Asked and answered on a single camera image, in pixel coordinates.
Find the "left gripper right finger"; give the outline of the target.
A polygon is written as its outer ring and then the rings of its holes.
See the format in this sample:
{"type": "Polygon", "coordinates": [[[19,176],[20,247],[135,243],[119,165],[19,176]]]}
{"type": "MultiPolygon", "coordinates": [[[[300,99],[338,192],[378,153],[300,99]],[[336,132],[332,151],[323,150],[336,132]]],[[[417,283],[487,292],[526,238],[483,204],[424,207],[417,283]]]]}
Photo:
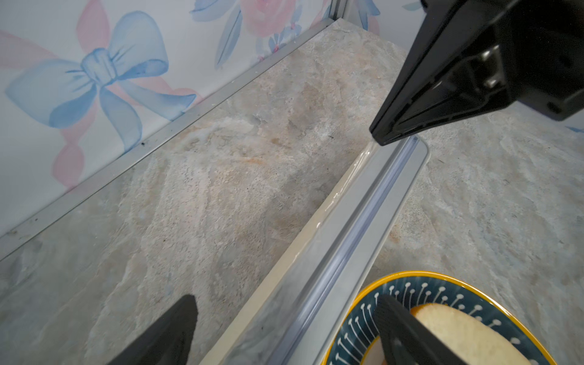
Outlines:
{"type": "Polygon", "coordinates": [[[374,322],[388,364],[465,363],[389,294],[379,297],[374,322]]]}

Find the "cream plastic wrap dispenser box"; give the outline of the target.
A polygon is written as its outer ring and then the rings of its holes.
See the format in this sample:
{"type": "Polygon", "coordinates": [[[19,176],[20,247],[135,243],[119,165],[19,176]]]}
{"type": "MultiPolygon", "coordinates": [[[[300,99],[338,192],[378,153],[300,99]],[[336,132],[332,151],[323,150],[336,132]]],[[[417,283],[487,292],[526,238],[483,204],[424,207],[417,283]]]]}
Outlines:
{"type": "Polygon", "coordinates": [[[320,363],[429,155],[416,135],[369,143],[203,363],[320,363]]]}

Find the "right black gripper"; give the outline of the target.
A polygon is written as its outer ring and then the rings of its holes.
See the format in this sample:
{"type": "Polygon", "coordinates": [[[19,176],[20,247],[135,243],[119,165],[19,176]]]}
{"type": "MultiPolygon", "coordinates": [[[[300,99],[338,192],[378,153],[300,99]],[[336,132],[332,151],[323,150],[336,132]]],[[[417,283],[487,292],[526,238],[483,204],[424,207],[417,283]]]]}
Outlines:
{"type": "Polygon", "coordinates": [[[425,1],[426,17],[370,126],[381,145],[522,103],[583,108],[581,1],[425,1]]]}

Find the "dark blue yellow-rimmed plate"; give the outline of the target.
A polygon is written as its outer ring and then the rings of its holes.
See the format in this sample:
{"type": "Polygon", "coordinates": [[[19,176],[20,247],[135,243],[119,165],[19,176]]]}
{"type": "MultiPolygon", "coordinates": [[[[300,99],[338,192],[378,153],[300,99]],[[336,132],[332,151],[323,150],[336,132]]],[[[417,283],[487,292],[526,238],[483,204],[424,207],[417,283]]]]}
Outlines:
{"type": "Polygon", "coordinates": [[[373,318],[379,298],[389,295],[407,310],[442,304],[477,319],[508,340],[532,364],[555,364],[541,342],[515,316],[480,290],[435,272],[406,271],[380,278],[354,299],[323,364],[374,364],[383,357],[373,318]]]}

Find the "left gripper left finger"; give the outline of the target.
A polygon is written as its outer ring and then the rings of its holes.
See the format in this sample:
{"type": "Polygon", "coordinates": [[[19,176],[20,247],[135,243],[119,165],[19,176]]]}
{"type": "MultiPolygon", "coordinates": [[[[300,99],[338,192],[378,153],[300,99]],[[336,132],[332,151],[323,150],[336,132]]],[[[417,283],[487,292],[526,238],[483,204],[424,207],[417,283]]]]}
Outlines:
{"type": "Polygon", "coordinates": [[[195,296],[182,296],[110,363],[187,363],[198,314],[195,296]]]}

